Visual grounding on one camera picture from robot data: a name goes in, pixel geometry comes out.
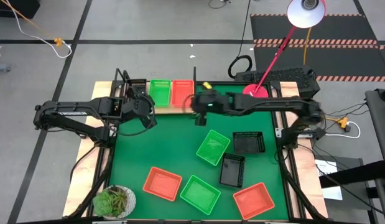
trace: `red tray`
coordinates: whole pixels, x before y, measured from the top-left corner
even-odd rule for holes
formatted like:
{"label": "red tray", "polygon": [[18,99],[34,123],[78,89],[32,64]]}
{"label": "red tray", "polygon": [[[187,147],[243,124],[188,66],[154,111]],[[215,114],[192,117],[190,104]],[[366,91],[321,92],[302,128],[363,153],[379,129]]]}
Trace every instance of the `red tray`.
{"label": "red tray", "polygon": [[152,167],[143,190],[173,202],[179,191],[181,180],[182,177],[177,174]]}
{"label": "red tray", "polygon": [[275,207],[264,183],[258,183],[236,192],[234,199],[244,220]]}
{"label": "red tray", "polygon": [[[193,80],[173,80],[172,84],[172,105],[174,107],[182,107],[187,96],[193,94]],[[191,105],[189,98],[185,102],[185,107]]]}

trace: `white cable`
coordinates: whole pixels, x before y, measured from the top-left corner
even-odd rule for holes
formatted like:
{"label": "white cable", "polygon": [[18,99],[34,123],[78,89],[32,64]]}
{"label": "white cable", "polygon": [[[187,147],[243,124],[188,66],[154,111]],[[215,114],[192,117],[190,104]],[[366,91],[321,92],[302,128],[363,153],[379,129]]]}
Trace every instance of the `white cable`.
{"label": "white cable", "polygon": [[53,51],[55,52],[55,54],[56,54],[57,57],[59,57],[59,58],[67,58],[69,55],[72,54],[72,49],[71,49],[70,46],[69,46],[67,43],[65,43],[65,41],[63,41],[63,40],[62,40],[62,43],[63,43],[65,46],[67,46],[67,47],[69,48],[69,54],[68,54],[67,56],[60,56],[60,55],[58,54],[58,52],[55,50],[55,48],[54,48],[54,46],[53,46],[52,44],[50,44],[50,43],[48,43],[47,41],[41,39],[40,37],[36,37],[36,36],[34,36],[34,35],[26,34],[26,33],[25,33],[24,31],[22,31],[22,29],[21,29],[21,25],[19,24],[19,19],[18,19],[17,13],[15,12],[15,10],[13,10],[13,8],[11,8],[11,10],[12,10],[12,12],[14,13],[14,15],[15,15],[15,17],[16,17],[19,31],[20,31],[22,34],[24,34],[24,35],[26,35],[26,36],[28,36],[28,37],[31,37],[31,38],[35,38],[35,39],[41,40],[42,42],[46,43],[47,45],[49,45],[49,46],[53,49]]}
{"label": "white cable", "polygon": [[355,122],[352,122],[352,121],[347,121],[347,125],[349,124],[354,124],[357,128],[358,128],[358,135],[357,136],[347,136],[347,135],[344,135],[344,134],[325,134],[326,136],[340,136],[340,137],[346,137],[346,138],[352,138],[352,139],[357,139],[361,136],[361,130],[358,126],[358,124],[356,124]]}

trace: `potted plant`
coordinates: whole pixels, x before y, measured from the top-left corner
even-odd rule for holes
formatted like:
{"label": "potted plant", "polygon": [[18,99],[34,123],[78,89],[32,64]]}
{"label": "potted plant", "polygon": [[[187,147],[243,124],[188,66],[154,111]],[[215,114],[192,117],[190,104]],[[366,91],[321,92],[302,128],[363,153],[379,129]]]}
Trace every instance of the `potted plant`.
{"label": "potted plant", "polygon": [[93,199],[94,212],[99,217],[117,219],[128,216],[136,206],[136,196],[127,187],[112,185]]}

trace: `succulent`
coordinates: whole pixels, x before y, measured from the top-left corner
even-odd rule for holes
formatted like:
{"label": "succulent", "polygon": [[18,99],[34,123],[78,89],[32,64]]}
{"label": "succulent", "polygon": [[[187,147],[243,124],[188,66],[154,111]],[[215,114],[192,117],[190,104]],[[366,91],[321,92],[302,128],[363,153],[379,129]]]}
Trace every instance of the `succulent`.
{"label": "succulent", "polygon": [[126,193],[112,186],[103,190],[93,199],[94,212],[99,216],[119,216],[126,208]]}

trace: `pink disc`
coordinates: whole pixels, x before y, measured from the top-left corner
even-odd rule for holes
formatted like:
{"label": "pink disc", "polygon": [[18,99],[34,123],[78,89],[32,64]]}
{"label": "pink disc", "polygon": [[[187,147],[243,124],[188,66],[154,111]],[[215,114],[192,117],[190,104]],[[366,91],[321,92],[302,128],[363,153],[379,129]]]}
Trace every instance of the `pink disc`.
{"label": "pink disc", "polygon": [[257,84],[248,85],[247,87],[245,87],[243,89],[243,94],[251,95],[255,98],[267,98],[268,92],[263,86],[260,86],[260,88],[257,90],[257,92],[254,92],[256,90],[257,86],[258,86]]}

